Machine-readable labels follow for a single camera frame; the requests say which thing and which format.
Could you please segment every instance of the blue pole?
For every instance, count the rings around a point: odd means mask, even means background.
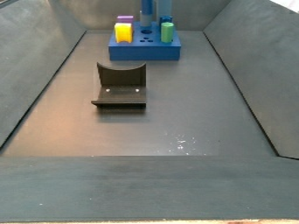
[[[154,14],[154,0],[142,0],[142,13],[144,15]]]

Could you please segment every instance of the blue block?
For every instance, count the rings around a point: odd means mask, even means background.
[[[176,31],[172,35],[172,43],[162,42],[162,33],[156,22],[148,30],[135,22],[134,42],[116,42],[116,35],[112,33],[108,42],[111,60],[179,60],[182,43]]]

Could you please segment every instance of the gray floor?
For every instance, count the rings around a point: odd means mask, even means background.
[[[111,64],[108,35],[85,35],[0,157],[1,222],[299,219],[299,163],[275,157],[202,33],[180,36],[127,114],[89,103]]]
[[[85,34],[3,148],[5,157],[228,156],[275,153],[211,45],[180,31],[182,59],[147,62],[146,111],[99,111],[96,62],[108,67],[109,32]]]

